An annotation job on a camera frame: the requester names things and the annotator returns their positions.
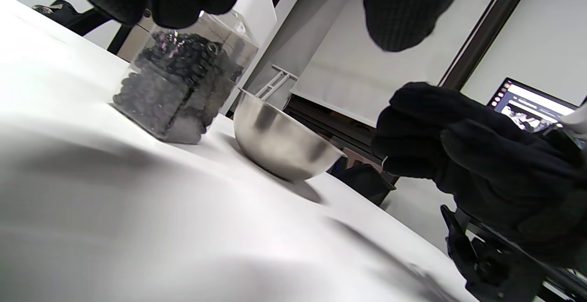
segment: stainless steel bowl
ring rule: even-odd
[[[285,180],[306,180],[325,172],[343,154],[281,110],[241,90],[234,134],[243,153]]]

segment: laptop screen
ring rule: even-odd
[[[511,118],[522,130],[541,131],[577,106],[506,78],[487,106]]]

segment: metal stand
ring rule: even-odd
[[[288,72],[283,68],[275,66],[275,64],[272,64],[271,67],[277,70],[277,74],[273,78],[271,78],[271,80],[255,94],[256,97],[262,99],[263,101],[266,101],[273,93],[275,93],[275,91],[277,91],[277,89],[279,89],[279,87],[282,87],[283,84],[285,84],[285,82],[287,82],[287,80],[289,80],[290,78],[293,80],[298,80],[298,76]]]

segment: white table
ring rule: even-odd
[[[151,138],[106,104],[126,62],[0,6],[3,301],[475,301],[449,258],[329,174],[252,164],[228,118],[199,145]]]

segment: clear plastic container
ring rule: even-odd
[[[155,27],[113,106],[157,139],[198,143],[257,50],[235,11],[203,13],[181,30]]]

